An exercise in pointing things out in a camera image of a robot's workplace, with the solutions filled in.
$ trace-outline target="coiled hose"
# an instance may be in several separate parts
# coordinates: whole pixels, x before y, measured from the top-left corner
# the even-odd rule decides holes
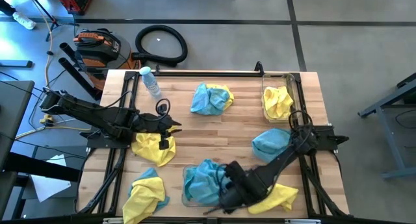
[[[159,55],[153,55],[147,52],[142,47],[142,39],[145,35],[154,31],[164,31],[174,36],[181,44],[182,54],[175,58],[166,58],[166,57],[159,56]],[[182,35],[180,35],[175,29],[165,26],[165,25],[152,25],[141,30],[136,36],[136,48],[137,48],[138,53],[133,53],[131,57],[133,60],[140,60],[142,64],[145,63],[146,61],[153,61],[153,62],[158,62],[160,64],[165,64],[167,66],[174,67],[178,63],[184,61],[184,59],[186,59],[188,56],[188,47],[187,47],[187,43],[185,39],[183,39]]]

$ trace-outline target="yellow cloth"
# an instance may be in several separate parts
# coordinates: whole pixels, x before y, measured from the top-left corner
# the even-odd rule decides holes
[[[276,184],[270,195],[260,203],[248,207],[248,212],[251,214],[260,214],[278,205],[281,205],[288,212],[292,210],[292,203],[296,199],[298,191],[296,188]]]
[[[266,87],[263,94],[265,117],[269,120],[289,117],[293,100],[286,86],[279,88]]]
[[[207,88],[221,88],[225,91],[227,91],[227,93],[229,94],[229,99],[226,101],[226,105],[224,106],[224,110],[226,110],[231,104],[233,104],[234,101],[234,95],[229,91],[228,87],[223,85],[218,85],[218,84],[206,84],[205,85]]]
[[[169,148],[160,150],[160,140],[161,135],[158,133],[137,133],[136,141],[131,143],[131,150],[134,154],[156,163],[156,166],[164,166],[175,156],[176,144],[175,138],[169,136],[167,137]]]
[[[141,222],[165,199],[163,181],[159,177],[139,179],[132,186],[131,196],[123,206],[124,224]]]

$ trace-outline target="gray floor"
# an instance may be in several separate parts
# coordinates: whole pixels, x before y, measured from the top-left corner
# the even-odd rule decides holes
[[[38,18],[28,0],[11,0],[17,9]],[[57,0],[40,0],[56,16],[69,17]],[[293,0],[298,20],[315,21],[416,21],[413,0]],[[83,18],[135,19],[265,19],[288,20],[286,0],[93,0]],[[131,45],[141,24],[83,24],[106,27],[127,38]],[[290,25],[171,25],[186,39],[189,55],[181,69],[251,70],[260,60],[268,71],[299,71]],[[416,222],[416,177],[383,180],[381,172],[395,169],[383,129],[376,116],[360,119],[357,112],[394,90],[395,84],[415,72],[415,27],[299,27],[308,71],[317,71],[328,112],[337,134],[350,137],[342,144],[339,158],[351,214],[361,218]],[[39,23],[26,31],[17,23],[0,22],[0,59],[31,59],[32,69],[1,69],[19,79],[32,79],[36,87],[45,84],[44,66],[49,44],[44,42],[46,26]],[[62,26],[53,32],[53,57],[49,77],[62,68],[64,56],[59,43],[71,42],[73,28]],[[179,48],[171,37],[154,33],[145,37],[150,52],[175,55]],[[91,101],[88,94],[68,75],[53,85]],[[35,100],[32,99],[29,110]],[[30,130],[27,112],[20,132]],[[42,114],[37,111],[35,121]],[[85,127],[80,122],[68,125]],[[24,140],[48,145],[84,145],[76,131],[45,131]],[[14,151],[29,155],[30,146],[15,144]],[[416,161],[416,149],[406,149],[409,164]],[[51,199],[25,207],[28,217],[70,213],[70,198]]]

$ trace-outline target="wooden table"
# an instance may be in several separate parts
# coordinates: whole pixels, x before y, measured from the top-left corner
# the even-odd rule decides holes
[[[119,98],[124,72],[110,70],[101,105],[108,105]],[[313,123],[315,125],[326,125],[328,119],[317,73],[305,72],[300,73],[300,76],[307,111],[313,118]],[[275,125],[267,123],[263,117],[260,100],[261,79],[252,77],[157,77],[157,80],[163,95],[169,98],[172,104],[170,115],[174,120],[182,123],[181,128],[183,130],[174,134],[176,156],[167,165],[157,168],[154,163],[135,156],[129,150],[124,165],[116,214],[117,216],[123,214],[122,208],[127,201],[127,193],[131,183],[149,167],[154,167],[164,181],[164,187],[166,194],[170,196],[170,202],[168,206],[154,213],[153,216],[203,217],[202,213],[207,211],[208,207],[186,207],[182,204],[183,168],[187,165],[198,165],[206,158],[211,158],[219,163],[238,160],[246,168],[264,164],[264,162],[254,157],[251,141]],[[234,94],[234,103],[221,116],[201,116],[190,113],[194,91],[201,82],[225,84]],[[140,82],[138,88],[136,107],[141,112],[154,113],[155,110],[155,101],[150,97],[142,82]],[[289,125],[285,123],[278,125],[278,127],[288,129]],[[86,161],[79,187],[79,208],[83,208],[101,186],[108,154],[108,149],[98,149]],[[348,213],[343,182],[334,156],[329,152],[320,151],[317,154],[317,162],[322,186],[338,207]],[[299,189],[298,197],[291,212],[285,212],[282,207],[278,206],[257,215],[249,214],[245,209],[240,209],[232,215],[217,211],[210,214],[210,216],[231,218],[307,217],[300,166],[297,160],[282,171],[278,183]],[[109,188],[106,207],[110,205],[113,186],[114,182]],[[316,193],[313,188],[311,194],[315,210],[318,210]]]

